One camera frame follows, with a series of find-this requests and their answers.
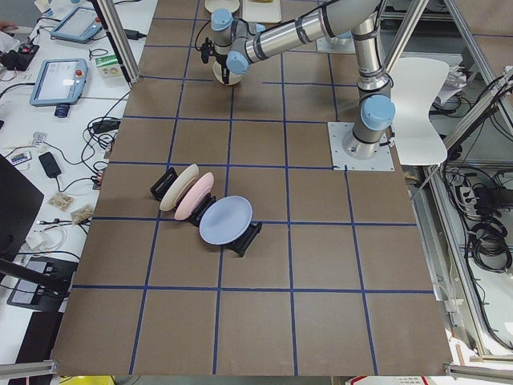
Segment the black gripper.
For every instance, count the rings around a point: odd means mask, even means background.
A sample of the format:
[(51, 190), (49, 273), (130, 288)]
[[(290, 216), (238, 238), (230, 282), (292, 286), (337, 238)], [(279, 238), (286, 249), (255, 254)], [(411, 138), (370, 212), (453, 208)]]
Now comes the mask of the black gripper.
[(220, 64), (220, 82), (224, 85), (231, 85), (231, 72), (225, 64)]

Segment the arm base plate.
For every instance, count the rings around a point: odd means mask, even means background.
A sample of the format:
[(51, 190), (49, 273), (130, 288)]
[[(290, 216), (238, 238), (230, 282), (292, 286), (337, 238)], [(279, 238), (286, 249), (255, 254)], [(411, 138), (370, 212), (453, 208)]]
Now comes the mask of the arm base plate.
[(363, 144), (353, 135), (354, 123), (328, 122), (329, 146), (334, 170), (363, 172), (393, 172), (390, 146), (386, 136), (375, 144)]
[(352, 38), (324, 37), (316, 41), (317, 51), (344, 55), (354, 55), (355, 47)]

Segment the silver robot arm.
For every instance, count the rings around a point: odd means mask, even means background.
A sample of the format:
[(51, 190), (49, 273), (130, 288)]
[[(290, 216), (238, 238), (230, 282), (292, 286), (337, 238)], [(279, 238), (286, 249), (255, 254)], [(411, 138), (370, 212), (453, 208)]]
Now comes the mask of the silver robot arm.
[(394, 107), (387, 116), (375, 115), (378, 96), (390, 101), (391, 78), (382, 60), (379, 17), (382, 1), (328, 1), (311, 11), (270, 28), (234, 17), (218, 8), (211, 14), (212, 37), (200, 48), (201, 60), (213, 57), (221, 67), (221, 82), (230, 75), (244, 75), (249, 66), (265, 61), (301, 45), (350, 32), (357, 56), (360, 93), (360, 118), (353, 128), (353, 139), (364, 145), (380, 142), (394, 118)]

